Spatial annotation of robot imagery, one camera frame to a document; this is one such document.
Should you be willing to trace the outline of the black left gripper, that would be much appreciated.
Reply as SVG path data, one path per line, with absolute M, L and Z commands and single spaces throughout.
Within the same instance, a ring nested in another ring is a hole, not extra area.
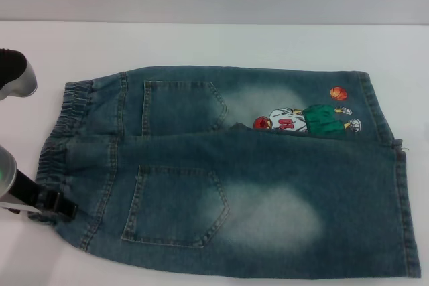
M 7 203 L 9 208 L 36 207 L 40 196 L 41 187 L 17 170 L 15 178 L 7 191 Z M 74 220 L 78 212 L 78 206 L 64 196 L 63 192 L 46 190 L 42 197 L 42 214 L 59 216 L 65 221 Z

